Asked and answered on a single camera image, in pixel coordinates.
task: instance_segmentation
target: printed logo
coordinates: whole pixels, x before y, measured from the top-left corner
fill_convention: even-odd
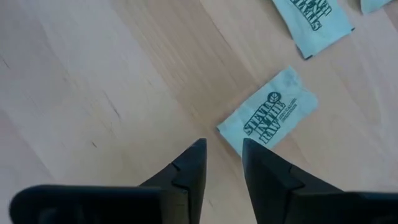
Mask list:
[[[319,19],[331,12],[331,7],[326,0],[290,0],[310,23],[312,30],[322,27]]]
[[[286,106],[280,102],[281,98],[282,95],[278,92],[268,94],[267,101],[251,116],[243,126],[243,131],[267,144],[280,128],[277,117]]]

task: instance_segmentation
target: light wood tabletop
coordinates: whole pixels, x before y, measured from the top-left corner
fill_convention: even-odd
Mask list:
[[[0,0],[0,218],[35,184],[137,185],[208,140],[202,223],[255,223],[215,126],[291,65],[318,109],[272,150],[398,192],[398,1],[303,60],[270,0]]]

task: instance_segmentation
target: leaf logo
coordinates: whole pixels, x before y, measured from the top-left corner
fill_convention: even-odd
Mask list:
[[[282,95],[278,92],[272,92],[268,94],[268,102],[276,103],[282,98]]]

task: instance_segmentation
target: paper packet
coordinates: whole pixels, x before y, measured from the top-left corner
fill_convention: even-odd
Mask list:
[[[362,13],[367,14],[373,12],[391,1],[392,0],[361,0]]]
[[[316,55],[354,29],[337,0],[273,2],[305,59]]]
[[[244,138],[271,149],[317,107],[316,96],[289,67],[243,102],[217,129],[242,156]]]

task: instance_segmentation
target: black plastic part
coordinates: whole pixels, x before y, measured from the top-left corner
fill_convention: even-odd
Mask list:
[[[140,187],[41,185],[18,193],[14,224],[199,224],[206,182],[206,139],[199,139]]]
[[[258,223],[398,223],[398,194],[343,192],[252,139],[243,167]]]
[[[199,224],[206,185],[206,139],[199,139],[171,164],[141,186],[161,186],[164,189],[185,189],[189,201],[191,224]]]

